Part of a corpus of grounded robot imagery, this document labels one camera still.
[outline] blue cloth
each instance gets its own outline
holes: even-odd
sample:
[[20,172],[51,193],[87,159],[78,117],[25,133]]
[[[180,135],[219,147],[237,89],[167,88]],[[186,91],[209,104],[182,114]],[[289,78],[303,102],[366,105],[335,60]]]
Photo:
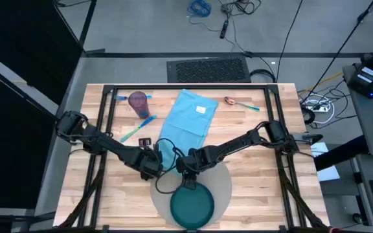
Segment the blue cloth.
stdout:
[[[188,155],[190,148],[202,147],[218,102],[183,89],[165,120],[159,138],[170,139],[177,148]],[[167,170],[174,160],[172,144],[159,141],[163,166]]]

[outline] wooden tabletop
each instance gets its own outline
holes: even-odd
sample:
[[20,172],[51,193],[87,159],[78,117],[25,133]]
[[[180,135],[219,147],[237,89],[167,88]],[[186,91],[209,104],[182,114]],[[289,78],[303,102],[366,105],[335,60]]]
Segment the wooden tabletop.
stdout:
[[[306,128],[300,111],[295,85],[293,83],[280,83],[277,85],[289,132],[305,132]],[[96,124],[102,89],[102,84],[87,85],[82,104],[81,112],[94,125]],[[152,115],[157,115],[157,119],[140,129],[125,142],[125,145],[131,146],[137,146],[139,138],[150,137],[152,142],[159,138],[165,118],[169,114],[180,89],[137,91],[152,95],[152,98],[148,100],[149,109]],[[268,120],[266,101],[262,90],[191,89],[190,91],[219,102],[204,146],[224,143],[253,129],[257,123]],[[118,95],[129,96],[132,92],[134,90],[121,89],[118,90]],[[261,111],[255,112],[240,105],[227,105],[223,102],[224,96],[231,96],[239,102],[258,106]],[[271,98],[273,111],[277,119],[274,96],[271,95]],[[102,131],[105,130],[110,98],[107,103]],[[121,139],[143,121],[137,117],[127,101],[116,103],[113,117],[112,132],[115,140]],[[267,136],[265,131],[261,131],[260,134],[261,136]],[[311,153],[309,146],[299,145],[299,147],[301,151]],[[81,146],[75,146],[72,150],[78,148],[81,148]],[[323,223],[329,225],[313,159],[301,154],[296,154],[294,159],[301,196],[311,210],[322,219]],[[231,201],[222,218],[215,224],[205,228],[220,230],[276,230],[279,225],[286,225],[286,214],[283,207],[274,151],[261,146],[253,146],[226,157],[224,163],[228,167],[232,179]],[[89,154],[84,151],[78,151],[70,156],[54,219],[54,226],[63,222],[79,202],[83,194],[88,164]],[[90,221],[92,203],[93,198],[88,204],[85,218],[86,225]],[[299,220],[297,219],[293,198],[291,198],[291,208],[295,224],[297,225]],[[166,224],[165,220],[157,213],[150,197],[150,182],[141,180],[139,172],[123,165],[118,157],[110,152],[107,155],[96,227],[101,228],[102,225],[109,225],[110,229],[175,228]]]

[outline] gray floor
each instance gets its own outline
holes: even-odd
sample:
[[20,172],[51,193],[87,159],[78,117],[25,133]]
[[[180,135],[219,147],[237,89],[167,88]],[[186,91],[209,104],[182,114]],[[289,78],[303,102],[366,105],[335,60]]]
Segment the gray floor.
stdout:
[[[64,0],[74,3],[78,0]],[[219,39],[217,32],[209,32],[202,25],[188,22],[187,6],[190,1],[176,0],[98,0],[84,48],[105,48],[106,52],[229,52],[232,45]],[[219,29],[225,16],[219,11],[217,0],[208,0],[212,13],[202,21],[208,27]],[[371,0],[307,0],[288,39],[286,52],[336,52],[355,25],[357,16]],[[251,16],[237,16],[237,41],[245,50],[253,52],[281,52],[291,20],[299,0],[264,0],[262,6]],[[61,8],[67,23],[78,38],[82,31],[89,3]],[[233,28],[227,37],[234,41]],[[343,52],[373,52],[373,13],[359,26]],[[79,110],[87,83],[165,83],[166,62],[188,58],[82,58],[76,70],[66,109]],[[278,58],[265,58],[277,73]],[[311,87],[321,76],[331,59],[328,58],[284,58],[280,66],[280,82],[295,83],[298,90]],[[325,77],[341,72],[344,65],[358,62],[357,59],[336,59]],[[249,70],[267,68],[258,58],[247,58]],[[324,83],[318,89],[335,85],[341,78]],[[253,76],[252,82],[268,82],[264,76]],[[346,85],[341,90],[347,93]],[[345,103],[335,104],[337,112]],[[349,100],[343,116],[354,115]],[[328,115],[318,116],[325,119]],[[324,135],[330,144],[342,144],[361,134],[356,118],[342,120],[331,126],[314,130]],[[55,211],[70,146],[57,140],[47,169],[36,214]],[[351,197],[326,197],[326,207],[333,226],[353,224],[347,213],[357,212]],[[334,208],[342,202],[344,210]],[[36,224],[32,229],[48,228],[52,221]]]

